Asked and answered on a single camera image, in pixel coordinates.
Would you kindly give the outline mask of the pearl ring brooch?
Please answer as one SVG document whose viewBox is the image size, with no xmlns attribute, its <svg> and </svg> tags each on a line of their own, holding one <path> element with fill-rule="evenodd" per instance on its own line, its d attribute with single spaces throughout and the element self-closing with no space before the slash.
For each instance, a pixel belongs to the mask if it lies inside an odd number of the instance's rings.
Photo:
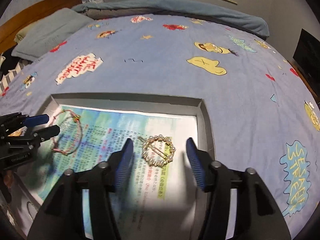
<svg viewBox="0 0 320 240">
<path fill-rule="evenodd" d="M 138 137 L 138 140 L 142 143 L 141 156 L 150 167 L 163 168 L 173 162 L 176 147 L 171 137 L 160 134 L 149 136 L 147 139 Z"/>
</svg>

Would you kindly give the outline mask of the grey shallow cardboard box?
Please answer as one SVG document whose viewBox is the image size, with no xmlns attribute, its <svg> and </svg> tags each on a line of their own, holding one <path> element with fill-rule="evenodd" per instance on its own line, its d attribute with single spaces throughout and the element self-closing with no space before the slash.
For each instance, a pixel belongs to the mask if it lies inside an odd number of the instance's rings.
<svg viewBox="0 0 320 240">
<path fill-rule="evenodd" d="M 111 194 L 111 206 L 122 239 L 196 239 L 207 197 L 197 187 L 186 142 L 192 138 L 214 155 L 214 137 L 207 103 L 199 98 L 120 93 L 51 94 L 33 102 L 30 114 L 49 115 L 59 125 L 56 141 L 73 153 L 41 145 L 34 163 L 19 168 L 18 184 L 27 195 L 25 211 L 35 218 L 64 170 L 87 171 L 107 161 L 127 139 L 133 142 L 131 171 L 124 185 Z M 138 137 L 171 137 L 173 162 L 150 167 L 141 156 Z"/>
</svg>

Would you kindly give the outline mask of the striped black white pillow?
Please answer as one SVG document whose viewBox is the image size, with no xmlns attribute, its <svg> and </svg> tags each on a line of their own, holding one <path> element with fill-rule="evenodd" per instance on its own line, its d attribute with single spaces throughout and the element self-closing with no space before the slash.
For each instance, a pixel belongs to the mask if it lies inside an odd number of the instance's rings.
<svg viewBox="0 0 320 240">
<path fill-rule="evenodd" d="M 5 96 L 10 83 L 29 61 L 20 57 L 12 56 L 15 46 L 1 53 L 1 96 Z"/>
</svg>

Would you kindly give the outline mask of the grey blue pillow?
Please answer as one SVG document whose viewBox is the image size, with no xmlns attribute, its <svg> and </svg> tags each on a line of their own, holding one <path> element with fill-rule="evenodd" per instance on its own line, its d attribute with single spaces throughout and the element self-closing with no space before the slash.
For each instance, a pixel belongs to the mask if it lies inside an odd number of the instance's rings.
<svg viewBox="0 0 320 240">
<path fill-rule="evenodd" d="M 74 10 L 58 10 L 39 20 L 13 49 L 11 55 L 35 61 L 92 22 L 92 18 Z"/>
</svg>

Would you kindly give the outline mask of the wooden headboard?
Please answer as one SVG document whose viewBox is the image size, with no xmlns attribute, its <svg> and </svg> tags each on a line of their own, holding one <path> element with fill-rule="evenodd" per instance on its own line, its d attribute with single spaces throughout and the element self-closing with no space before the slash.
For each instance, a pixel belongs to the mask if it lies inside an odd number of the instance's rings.
<svg viewBox="0 0 320 240">
<path fill-rule="evenodd" d="M 82 0 L 43 0 L 22 10 L 1 25 L 1 53 L 16 45 L 14 38 L 24 27 L 41 20 L 60 9 L 71 9 L 75 5 L 81 3 Z"/>
</svg>

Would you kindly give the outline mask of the printed paper sheet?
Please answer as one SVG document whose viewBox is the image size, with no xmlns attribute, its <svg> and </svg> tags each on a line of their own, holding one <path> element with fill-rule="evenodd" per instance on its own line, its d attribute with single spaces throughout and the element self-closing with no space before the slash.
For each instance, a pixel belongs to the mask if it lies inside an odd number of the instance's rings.
<svg viewBox="0 0 320 240">
<path fill-rule="evenodd" d="M 29 239 L 189 239 L 196 190 L 185 141 L 194 116 L 63 105 L 38 167 L 43 203 Z"/>
</svg>

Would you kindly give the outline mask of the blue cartoon bed sheet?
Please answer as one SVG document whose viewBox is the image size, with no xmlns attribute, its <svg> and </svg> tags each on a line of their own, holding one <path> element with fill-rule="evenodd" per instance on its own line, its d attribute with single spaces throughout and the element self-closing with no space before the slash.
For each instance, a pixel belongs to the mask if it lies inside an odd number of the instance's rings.
<svg viewBox="0 0 320 240">
<path fill-rule="evenodd" d="M 255 35 L 183 16 L 94 21 L 26 65 L 1 96 L 1 114 L 27 115 L 51 94 L 120 93 L 199 98 L 207 103 L 213 159 L 254 168 L 291 238 L 319 203 L 319 109 L 292 66 Z M 14 210 L 29 231 L 27 195 Z"/>
</svg>

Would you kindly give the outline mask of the black monitor screen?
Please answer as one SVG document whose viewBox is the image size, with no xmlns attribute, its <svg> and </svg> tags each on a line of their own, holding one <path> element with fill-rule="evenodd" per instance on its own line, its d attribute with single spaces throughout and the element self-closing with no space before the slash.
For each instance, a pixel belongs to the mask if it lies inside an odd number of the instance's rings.
<svg viewBox="0 0 320 240">
<path fill-rule="evenodd" d="M 298 69 L 314 93 L 319 96 L 320 42 L 302 29 L 293 55 Z"/>
</svg>

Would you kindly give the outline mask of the teal folded blanket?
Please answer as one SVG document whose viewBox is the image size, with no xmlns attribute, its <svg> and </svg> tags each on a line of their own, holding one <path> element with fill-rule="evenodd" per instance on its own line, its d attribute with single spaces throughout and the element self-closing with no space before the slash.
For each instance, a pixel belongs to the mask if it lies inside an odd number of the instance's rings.
<svg viewBox="0 0 320 240">
<path fill-rule="evenodd" d="M 198 17 L 201 20 L 216 22 L 254 34 L 262 39 L 270 36 L 269 28 L 263 18 L 249 15 L 218 5 L 192 0 L 127 0 L 103 3 L 82 3 L 72 7 L 76 12 L 91 18 L 120 17 L 143 14 L 181 15 Z"/>
</svg>

